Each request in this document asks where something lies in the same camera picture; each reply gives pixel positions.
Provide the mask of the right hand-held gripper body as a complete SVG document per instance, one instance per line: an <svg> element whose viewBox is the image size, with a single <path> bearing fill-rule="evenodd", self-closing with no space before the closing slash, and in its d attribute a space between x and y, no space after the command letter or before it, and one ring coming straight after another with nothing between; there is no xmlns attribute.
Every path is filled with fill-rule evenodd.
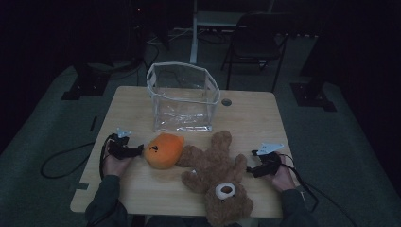
<svg viewBox="0 0 401 227"><path fill-rule="evenodd" d="M256 177L265 175L275 175L278 168L282 164L281 158L276 153L283 144L262 143L256 152L256 156L260 159L261 165L256 169Z"/></svg>

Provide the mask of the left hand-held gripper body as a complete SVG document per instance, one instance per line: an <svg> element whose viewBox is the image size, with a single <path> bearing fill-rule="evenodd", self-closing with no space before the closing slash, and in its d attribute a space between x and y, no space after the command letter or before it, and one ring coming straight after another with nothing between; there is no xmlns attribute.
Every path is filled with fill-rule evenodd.
<svg viewBox="0 0 401 227"><path fill-rule="evenodd" d="M109 153L119 160L134 157L135 149L128 147L130 135L130 131L123 131L120 128L117 128L116 133L111 135Z"/></svg>

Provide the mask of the orange plush toy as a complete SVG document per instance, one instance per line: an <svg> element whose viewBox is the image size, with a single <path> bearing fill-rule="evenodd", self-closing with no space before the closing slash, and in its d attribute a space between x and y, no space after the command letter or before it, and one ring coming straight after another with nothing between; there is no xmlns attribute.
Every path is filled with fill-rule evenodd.
<svg viewBox="0 0 401 227"><path fill-rule="evenodd" d="M184 137L162 132L146 147L144 157L156 169L169 169L180 159Z"/></svg>

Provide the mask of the brown teddy bear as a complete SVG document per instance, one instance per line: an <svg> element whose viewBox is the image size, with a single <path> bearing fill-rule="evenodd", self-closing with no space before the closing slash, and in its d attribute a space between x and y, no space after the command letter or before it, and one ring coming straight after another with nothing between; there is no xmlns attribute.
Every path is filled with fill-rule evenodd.
<svg viewBox="0 0 401 227"><path fill-rule="evenodd" d="M243 154L232 159L231 143L232 135L228 131L216 132L210 148L185 146L177 163L180 167L191 167L182 174L182 183L204 195L205 216L212 227L224 227L248 218L253 210L253 201L241 184L247 159Z"/></svg>

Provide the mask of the person's left hand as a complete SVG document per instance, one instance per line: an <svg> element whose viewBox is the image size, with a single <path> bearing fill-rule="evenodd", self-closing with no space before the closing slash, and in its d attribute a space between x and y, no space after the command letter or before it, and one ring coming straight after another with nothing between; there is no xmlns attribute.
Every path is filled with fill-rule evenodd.
<svg viewBox="0 0 401 227"><path fill-rule="evenodd" d="M122 177L127 171L131 162L132 158L119 160L112 156L109 151L106 151L103 160L102 172L105 176L114 175L117 177Z"/></svg>

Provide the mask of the person's right hand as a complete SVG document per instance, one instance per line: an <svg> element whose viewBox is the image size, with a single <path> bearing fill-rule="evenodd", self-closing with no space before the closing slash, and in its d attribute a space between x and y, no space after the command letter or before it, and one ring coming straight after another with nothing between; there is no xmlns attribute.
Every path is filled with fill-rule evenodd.
<svg viewBox="0 0 401 227"><path fill-rule="evenodd" d="M289 169L286 167L286 159L283 156L281 156L281 162L282 164L278 168L276 174L268 175L266 179L279 192L295 189L295 182L292 179Z"/></svg>

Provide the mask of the black stand base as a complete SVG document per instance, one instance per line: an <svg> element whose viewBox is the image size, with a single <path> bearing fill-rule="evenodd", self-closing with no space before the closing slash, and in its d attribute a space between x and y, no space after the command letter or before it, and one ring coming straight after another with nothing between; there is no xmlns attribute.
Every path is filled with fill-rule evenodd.
<svg viewBox="0 0 401 227"><path fill-rule="evenodd" d="M290 88L300 107L319 107L326 112L337 110L334 103L325 95L322 82L291 83Z"/></svg>
<svg viewBox="0 0 401 227"><path fill-rule="evenodd" d="M62 100L79 100L82 96L103 96L110 74L99 72L87 63L75 63L77 78L69 91L66 91Z"/></svg>

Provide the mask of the black folding chair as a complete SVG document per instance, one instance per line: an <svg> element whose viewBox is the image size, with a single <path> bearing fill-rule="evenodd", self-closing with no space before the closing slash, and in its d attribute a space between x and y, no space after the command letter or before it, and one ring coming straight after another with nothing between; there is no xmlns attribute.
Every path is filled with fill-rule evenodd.
<svg viewBox="0 0 401 227"><path fill-rule="evenodd" d="M234 64L252 64L264 61L263 70L270 61L278 61L271 86L273 93L287 49L287 41L295 34L295 17L290 12L248 12L236 23L231 35L221 70L228 65L226 89L230 89Z"/></svg>

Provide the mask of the white desk frame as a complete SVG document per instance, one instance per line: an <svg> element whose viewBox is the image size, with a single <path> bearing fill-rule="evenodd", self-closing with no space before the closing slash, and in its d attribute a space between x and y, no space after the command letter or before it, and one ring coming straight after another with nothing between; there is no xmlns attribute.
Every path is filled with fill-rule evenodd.
<svg viewBox="0 0 401 227"><path fill-rule="evenodd" d="M239 18L249 11L271 12L275 0L191 0L192 44L190 63L197 63L198 35L201 27L235 27Z"/></svg>

